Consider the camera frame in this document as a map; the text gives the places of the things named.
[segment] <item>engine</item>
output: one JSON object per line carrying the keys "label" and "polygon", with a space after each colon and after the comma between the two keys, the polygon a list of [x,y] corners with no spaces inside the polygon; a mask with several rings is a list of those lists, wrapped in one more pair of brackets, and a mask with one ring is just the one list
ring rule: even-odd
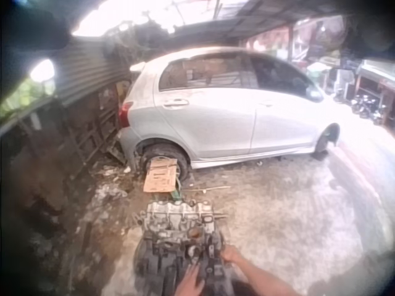
{"label": "engine", "polygon": [[173,296],[189,264],[199,263],[198,281],[206,282],[203,295],[233,295],[220,251],[211,203],[151,202],[135,216],[143,238],[135,255],[136,288],[141,295]]}

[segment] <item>tail light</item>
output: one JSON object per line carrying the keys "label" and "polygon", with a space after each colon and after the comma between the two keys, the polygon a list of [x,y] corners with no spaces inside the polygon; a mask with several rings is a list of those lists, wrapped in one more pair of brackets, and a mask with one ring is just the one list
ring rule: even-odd
{"label": "tail light", "polygon": [[123,105],[119,108],[118,116],[122,128],[127,128],[128,126],[130,126],[128,119],[128,111],[132,105],[133,102],[126,102],[123,103]]}

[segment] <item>car window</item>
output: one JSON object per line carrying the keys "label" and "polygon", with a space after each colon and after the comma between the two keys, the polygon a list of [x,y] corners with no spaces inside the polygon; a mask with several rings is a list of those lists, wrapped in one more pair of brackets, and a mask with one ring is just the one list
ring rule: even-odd
{"label": "car window", "polygon": [[312,101],[323,99],[318,88],[303,73],[280,60],[271,57],[251,56],[259,89],[278,91],[305,97]]}
{"label": "car window", "polygon": [[248,85],[237,54],[211,54],[170,63],[159,80],[159,90],[180,88],[241,88]]}

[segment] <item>car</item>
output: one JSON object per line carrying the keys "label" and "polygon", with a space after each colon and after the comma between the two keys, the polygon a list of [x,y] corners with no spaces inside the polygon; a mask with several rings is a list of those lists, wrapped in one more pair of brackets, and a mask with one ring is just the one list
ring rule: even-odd
{"label": "car", "polygon": [[205,47],[131,67],[139,76],[119,110],[134,169],[176,158],[188,169],[323,152],[340,127],[333,100],[291,64],[241,47]]}

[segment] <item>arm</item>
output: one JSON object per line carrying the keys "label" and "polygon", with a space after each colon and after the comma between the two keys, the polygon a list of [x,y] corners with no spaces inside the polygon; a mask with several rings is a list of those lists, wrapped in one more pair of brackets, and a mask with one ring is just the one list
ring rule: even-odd
{"label": "arm", "polygon": [[247,277],[249,284],[259,296],[298,296],[290,285],[253,265],[234,246],[225,246],[221,256],[224,260],[239,266]]}

